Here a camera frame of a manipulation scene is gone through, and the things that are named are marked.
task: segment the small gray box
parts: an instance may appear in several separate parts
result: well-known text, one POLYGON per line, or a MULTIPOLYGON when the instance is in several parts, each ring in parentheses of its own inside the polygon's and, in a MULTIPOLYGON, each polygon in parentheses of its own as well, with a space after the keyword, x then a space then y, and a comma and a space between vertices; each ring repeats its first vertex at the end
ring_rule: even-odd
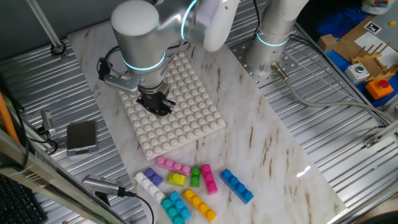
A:
POLYGON ((67 127, 67 155, 96 153, 98 144, 95 121, 69 124, 67 127))

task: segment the black keyboard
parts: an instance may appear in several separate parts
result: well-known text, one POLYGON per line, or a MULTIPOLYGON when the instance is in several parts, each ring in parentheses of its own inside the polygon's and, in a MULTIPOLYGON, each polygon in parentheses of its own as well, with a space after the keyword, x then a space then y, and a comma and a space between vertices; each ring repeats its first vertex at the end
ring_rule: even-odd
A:
POLYGON ((0 223, 43 224, 46 220, 32 190, 0 174, 0 223))

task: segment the white marble board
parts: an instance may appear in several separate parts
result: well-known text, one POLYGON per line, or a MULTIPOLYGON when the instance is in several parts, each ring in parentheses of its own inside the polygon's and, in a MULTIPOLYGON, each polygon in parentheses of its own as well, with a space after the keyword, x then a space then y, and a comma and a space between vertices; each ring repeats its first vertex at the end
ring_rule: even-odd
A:
MULTIPOLYGON (((109 22, 68 38, 137 193, 153 205, 155 223, 171 223, 161 206, 134 180, 148 167, 163 178, 169 172, 156 167, 154 161, 146 161, 116 90, 97 79, 97 60, 117 45, 109 22)), ((210 164, 218 193, 208 196, 203 180, 202 187, 192 190, 217 213, 212 223, 327 223, 346 209, 227 47, 209 53, 189 45, 185 54, 225 120, 226 129, 166 157, 190 166, 210 164), (225 168, 254 194, 247 205, 217 178, 225 168)), ((115 68, 126 69, 120 55, 112 61, 115 68)), ((174 190, 181 194, 187 186, 163 183, 159 189, 166 195, 174 190)), ((193 215, 187 223, 207 222, 186 203, 193 215)))

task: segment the white lego baseplate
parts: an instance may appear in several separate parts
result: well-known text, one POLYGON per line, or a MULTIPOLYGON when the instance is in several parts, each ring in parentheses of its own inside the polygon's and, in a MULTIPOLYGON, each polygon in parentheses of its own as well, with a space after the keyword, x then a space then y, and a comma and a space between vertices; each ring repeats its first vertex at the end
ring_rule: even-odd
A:
POLYGON ((161 203, 166 196, 142 172, 134 177, 135 180, 152 196, 157 203, 161 203))
POLYGON ((167 99, 176 105, 160 119, 136 102, 138 95, 119 92, 148 161, 226 126, 183 52, 167 65, 164 80, 170 87, 167 99))

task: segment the orange block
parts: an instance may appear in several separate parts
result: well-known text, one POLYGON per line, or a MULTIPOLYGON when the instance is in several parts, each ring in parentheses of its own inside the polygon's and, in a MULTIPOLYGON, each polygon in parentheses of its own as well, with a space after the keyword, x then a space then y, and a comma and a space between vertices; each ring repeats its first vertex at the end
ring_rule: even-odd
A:
POLYGON ((369 82, 366 85, 366 89, 375 100, 385 97, 394 91, 385 78, 369 82))

